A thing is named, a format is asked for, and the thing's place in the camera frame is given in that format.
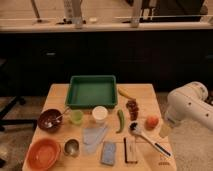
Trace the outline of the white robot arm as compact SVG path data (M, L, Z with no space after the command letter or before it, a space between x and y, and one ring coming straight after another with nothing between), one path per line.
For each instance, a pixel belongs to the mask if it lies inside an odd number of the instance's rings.
M190 82L172 90L159 135L164 138L185 118L191 118L213 131L213 106L206 103L208 90L201 82Z

